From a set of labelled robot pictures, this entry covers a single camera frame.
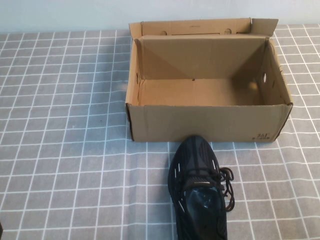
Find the box handle hole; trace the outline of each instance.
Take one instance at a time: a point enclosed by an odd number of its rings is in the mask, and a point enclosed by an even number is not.
[[[231,29],[230,28],[227,28],[226,30],[224,30],[224,34],[231,34]]]

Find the box lid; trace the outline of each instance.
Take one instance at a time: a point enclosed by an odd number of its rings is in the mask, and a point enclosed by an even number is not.
[[[133,39],[145,35],[257,34],[271,37],[278,19],[230,18],[183,21],[143,21],[130,23]]]

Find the table surface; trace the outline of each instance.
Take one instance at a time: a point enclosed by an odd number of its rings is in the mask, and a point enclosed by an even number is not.
[[[230,240],[320,239],[320,26],[273,35],[294,107],[272,143],[212,143],[230,167]],[[177,239],[179,144],[130,139],[128,30],[0,34],[3,240]]]

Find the open cardboard box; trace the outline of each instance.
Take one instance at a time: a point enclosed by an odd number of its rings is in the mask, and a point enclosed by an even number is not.
[[[293,107],[269,38],[277,19],[131,23],[132,139],[271,142]]]

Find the shoe upper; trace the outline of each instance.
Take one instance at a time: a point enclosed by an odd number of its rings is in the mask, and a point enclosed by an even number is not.
[[[191,136],[180,145],[168,176],[179,240],[227,239],[226,212],[234,207],[232,180],[232,171],[219,167],[204,138]],[[227,193],[231,199],[226,208],[224,197]]]

